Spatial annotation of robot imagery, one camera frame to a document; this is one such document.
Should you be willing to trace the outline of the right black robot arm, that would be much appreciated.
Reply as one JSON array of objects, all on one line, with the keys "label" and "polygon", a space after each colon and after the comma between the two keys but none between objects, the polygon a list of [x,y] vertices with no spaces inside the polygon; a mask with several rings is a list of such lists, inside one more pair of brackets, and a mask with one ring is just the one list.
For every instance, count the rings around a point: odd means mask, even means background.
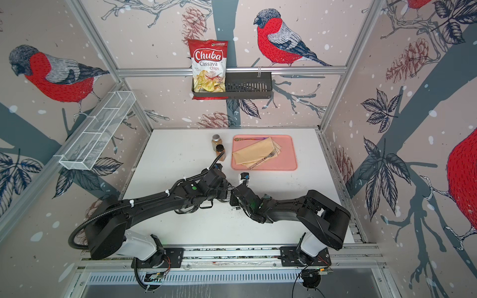
[{"label": "right black robot arm", "polygon": [[320,242],[334,250],[342,249],[350,222],[350,212],[316,190],[296,199],[276,200],[258,197],[247,185],[231,191],[231,205],[260,224],[278,221],[302,223]]}]

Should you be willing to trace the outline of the yellow folded napkin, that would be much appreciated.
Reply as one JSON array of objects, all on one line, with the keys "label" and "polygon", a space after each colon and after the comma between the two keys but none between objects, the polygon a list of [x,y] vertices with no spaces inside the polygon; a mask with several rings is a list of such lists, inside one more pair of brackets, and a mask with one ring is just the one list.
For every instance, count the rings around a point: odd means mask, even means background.
[{"label": "yellow folded napkin", "polygon": [[236,164],[245,166],[248,169],[249,166],[267,156],[274,149],[279,149],[279,153],[274,156],[276,157],[281,153],[281,146],[278,145],[271,137],[268,137],[266,140],[261,140],[243,149],[233,152],[232,156]]}]

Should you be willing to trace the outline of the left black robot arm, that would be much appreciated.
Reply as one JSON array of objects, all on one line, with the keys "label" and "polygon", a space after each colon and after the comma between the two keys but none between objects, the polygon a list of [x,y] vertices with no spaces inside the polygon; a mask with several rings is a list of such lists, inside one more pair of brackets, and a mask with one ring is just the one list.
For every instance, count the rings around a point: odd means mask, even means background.
[{"label": "left black robot arm", "polygon": [[171,189],[130,200],[103,201],[91,217],[79,224],[68,238],[70,247],[89,251],[94,260],[112,255],[147,260],[160,249],[154,235],[142,235],[131,227],[170,211],[198,209],[205,201],[225,199],[228,182],[218,168],[178,180]]}]

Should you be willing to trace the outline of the pink tray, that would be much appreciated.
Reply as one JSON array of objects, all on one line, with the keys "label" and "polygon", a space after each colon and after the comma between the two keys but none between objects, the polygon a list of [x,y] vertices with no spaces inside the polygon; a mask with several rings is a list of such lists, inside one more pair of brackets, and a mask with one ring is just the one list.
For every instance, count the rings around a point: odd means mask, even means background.
[{"label": "pink tray", "polygon": [[[256,137],[271,137],[278,145],[281,146],[281,153],[250,171],[294,171],[298,168],[296,160],[296,153],[294,149],[293,139],[289,135],[236,135],[234,138],[256,138]],[[252,145],[258,141],[232,141],[232,153]],[[249,170],[245,166],[238,165],[232,156],[232,168],[235,170]]]}]

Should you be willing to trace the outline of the black wall basket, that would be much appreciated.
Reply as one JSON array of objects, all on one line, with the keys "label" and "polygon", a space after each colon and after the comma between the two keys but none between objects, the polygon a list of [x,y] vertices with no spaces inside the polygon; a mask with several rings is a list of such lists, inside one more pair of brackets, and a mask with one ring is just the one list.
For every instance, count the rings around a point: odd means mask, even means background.
[{"label": "black wall basket", "polygon": [[268,99],[272,95],[272,74],[270,72],[227,73],[224,92],[195,92],[193,99]]}]

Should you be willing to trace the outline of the pink handled fork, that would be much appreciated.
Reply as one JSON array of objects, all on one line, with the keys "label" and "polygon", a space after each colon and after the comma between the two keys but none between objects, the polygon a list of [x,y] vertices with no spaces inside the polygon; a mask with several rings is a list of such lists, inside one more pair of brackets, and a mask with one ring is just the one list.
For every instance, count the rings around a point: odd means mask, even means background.
[{"label": "pink handled fork", "polygon": [[256,161],[253,165],[249,166],[248,169],[251,170],[251,169],[254,169],[255,167],[257,167],[258,165],[260,165],[261,163],[265,162],[266,160],[268,160],[269,158],[272,158],[274,157],[277,153],[279,153],[279,149],[274,149],[271,153],[269,153],[267,156],[263,157],[262,159]]}]

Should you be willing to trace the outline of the Chuba cassava chips bag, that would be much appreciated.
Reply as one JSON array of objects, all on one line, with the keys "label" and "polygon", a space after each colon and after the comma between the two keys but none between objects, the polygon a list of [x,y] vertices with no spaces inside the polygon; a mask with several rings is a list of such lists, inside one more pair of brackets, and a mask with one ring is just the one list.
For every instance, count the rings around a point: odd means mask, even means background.
[{"label": "Chuba cassava chips bag", "polygon": [[225,93],[228,41],[188,39],[188,46],[193,94]]}]

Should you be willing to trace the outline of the pink handled spoon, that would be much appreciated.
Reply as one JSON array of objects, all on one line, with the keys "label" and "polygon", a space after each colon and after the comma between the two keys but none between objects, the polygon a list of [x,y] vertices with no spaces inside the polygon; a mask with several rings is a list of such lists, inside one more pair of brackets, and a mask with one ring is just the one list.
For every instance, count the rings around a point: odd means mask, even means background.
[{"label": "pink handled spoon", "polygon": [[261,141],[261,140],[266,140],[268,137],[256,137],[256,138],[234,138],[235,142],[241,142],[241,141]]}]

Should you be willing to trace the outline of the shichimi spice jar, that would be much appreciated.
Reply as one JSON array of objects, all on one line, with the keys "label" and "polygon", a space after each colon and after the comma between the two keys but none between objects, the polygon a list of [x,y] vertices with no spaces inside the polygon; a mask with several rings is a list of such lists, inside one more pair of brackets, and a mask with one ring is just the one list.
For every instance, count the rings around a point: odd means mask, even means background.
[{"label": "shichimi spice jar", "polygon": [[222,139],[221,139],[220,135],[219,134],[214,134],[212,136],[211,143],[212,143],[213,150],[216,151],[217,150],[216,147],[218,145],[222,145]]}]

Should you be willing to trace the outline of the orange pepper spice jar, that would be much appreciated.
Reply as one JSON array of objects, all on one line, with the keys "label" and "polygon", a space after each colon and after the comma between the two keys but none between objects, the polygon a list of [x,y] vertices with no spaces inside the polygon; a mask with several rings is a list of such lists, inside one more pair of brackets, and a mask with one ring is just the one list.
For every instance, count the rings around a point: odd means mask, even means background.
[{"label": "orange pepper spice jar", "polygon": [[222,144],[216,146],[216,154],[219,161],[224,161],[226,159],[226,150]]}]

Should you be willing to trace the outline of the aluminium frame rail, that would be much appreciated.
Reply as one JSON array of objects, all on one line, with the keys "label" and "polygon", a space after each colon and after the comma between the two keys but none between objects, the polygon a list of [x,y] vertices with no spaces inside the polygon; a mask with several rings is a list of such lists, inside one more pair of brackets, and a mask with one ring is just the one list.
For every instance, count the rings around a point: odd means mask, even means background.
[{"label": "aluminium frame rail", "polygon": [[[227,73],[263,73],[272,75],[344,75],[348,71],[347,67],[235,67],[228,68]],[[191,76],[191,68],[119,68],[116,74],[121,78],[134,77],[169,77],[169,76]]]}]

